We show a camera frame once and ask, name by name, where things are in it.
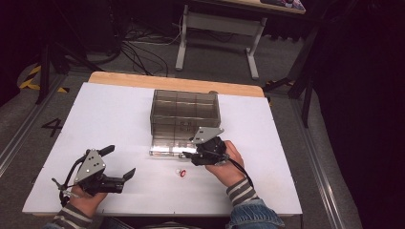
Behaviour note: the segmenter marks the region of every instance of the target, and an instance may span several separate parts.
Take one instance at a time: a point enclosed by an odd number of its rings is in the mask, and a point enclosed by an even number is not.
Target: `table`
[[[221,127],[225,129],[221,137],[232,139],[244,156],[245,168],[259,197],[280,215],[302,214],[270,108],[267,100],[258,94],[260,88],[124,73],[93,73],[89,83],[83,84],[23,212],[57,213],[60,210],[58,190],[51,178],[63,181],[73,163],[87,149],[114,144],[115,151],[103,158],[107,165],[104,173],[109,177],[122,177],[134,167],[137,171],[125,183],[122,194],[110,194],[100,204],[99,214],[229,215],[231,204],[225,187],[202,166],[148,154],[152,141],[149,114],[154,88],[176,87],[189,92],[215,90],[219,93]],[[252,96],[233,95],[248,92]],[[187,171],[185,177],[176,174],[179,168]]]
[[[217,1],[196,1],[204,2],[207,4],[216,4],[219,2],[225,2],[237,6],[246,6],[261,8],[264,10],[281,10],[292,13],[305,13],[305,8],[302,6],[299,0],[294,0],[292,8],[280,7],[270,4],[263,4],[260,0],[217,0]],[[267,18],[263,17],[260,21],[249,21],[238,18],[228,18],[216,15],[208,15],[204,13],[197,13],[190,11],[188,5],[184,6],[182,25],[181,25],[181,43],[179,46],[178,57],[176,61],[176,70],[181,71],[184,64],[185,48],[186,48],[186,34],[187,28],[195,28],[201,30],[210,31],[223,31],[231,32],[242,35],[252,36],[253,40],[251,46],[245,49],[247,63],[250,69],[250,75],[252,79],[258,79],[259,74],[257,72],[256,61],[254,59],[254,53],[259,44],[262,36],[263,29],[265,28]]]

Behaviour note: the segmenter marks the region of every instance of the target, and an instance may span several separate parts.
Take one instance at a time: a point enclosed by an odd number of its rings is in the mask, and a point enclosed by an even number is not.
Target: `hand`
[[[225,141],[226,153],[229,154],[230,158],[238,162],[242,167],[244,166],[244,160],[242,159],[241,154],[239,154],[236,147],[231,141]],[[230,187],[237,183],[238,181],[245,178],[245,175],[237,169],[230,161],[227,161],[225,164],[216,166],[216,165],[205,165],[206,170],[211,172],[217,177],[217,179],[226,187]]]
[[[97,193],[93,197],[84,192],[78,185],[72,187],[72,193],[79,195],[80,198],[71,196],[69,202],[89,218],[92,218],[95,215],[98,205],[107,197],[106,193]]]

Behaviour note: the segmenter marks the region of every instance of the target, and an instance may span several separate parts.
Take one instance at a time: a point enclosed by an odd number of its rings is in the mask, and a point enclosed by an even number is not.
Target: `desk leg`
[[[182,66],[184,63],[184,56],[185,56],[185,45],[186,45],[186,40],[185,36],[187,33],[187,15],[188,15],[188,6],[184,6],[184,12],[182,14],[182,26],[181,26],[181,42],[179,46],[179,53],[178,53],[178,58],[176,61],[176,70],[181,71]]]
[[[260,38],[262,37],[263,30],[266,26],[267,18],[262,18],[260,26],[258,26],[256,34],[253,37],[253,44],[250,48],[246,48],[246,55],[247,55],[247,62],[249,64],[250,73],[252,79],[259,79],[259,73],[257,72],[256,68],[256,61],[254,60],[254,53],[256,52],[256,48],[259,44]]]

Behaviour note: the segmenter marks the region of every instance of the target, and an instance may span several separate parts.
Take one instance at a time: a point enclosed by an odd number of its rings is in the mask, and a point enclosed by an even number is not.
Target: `metal frame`
[[[252,79],[258,79],[259,74],[256,68],[254,53],[265,28],[267,18],[263,17],[261,21],[247,21],[235,18],[227,18],[214,16],[202,13],[196,13],[188,10],[188,6],[184,6],[181,27],[181,43],[176,61],[176,70],[181,71],[184,64],[186,34],[187,28],[195,28],[210,31],[232,32],[253,37],[252,44],[246,48],[246,57],[250,68]]]

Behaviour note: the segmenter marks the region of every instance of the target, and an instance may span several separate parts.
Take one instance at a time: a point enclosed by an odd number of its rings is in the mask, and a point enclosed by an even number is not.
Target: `yellow and black tape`
[[[20,89],[33,89],[33,90],[40,90],[41,88],[37,84],[32,84],[33,79],[35,78],[36,74],[41,71],[41,65],[38,63],[33,67],[30,71],[30,74],[26,77],[24,82],[20,85]],[[62,88],[60,87],[57,90],[59,93],[68,93],[70,88]]]

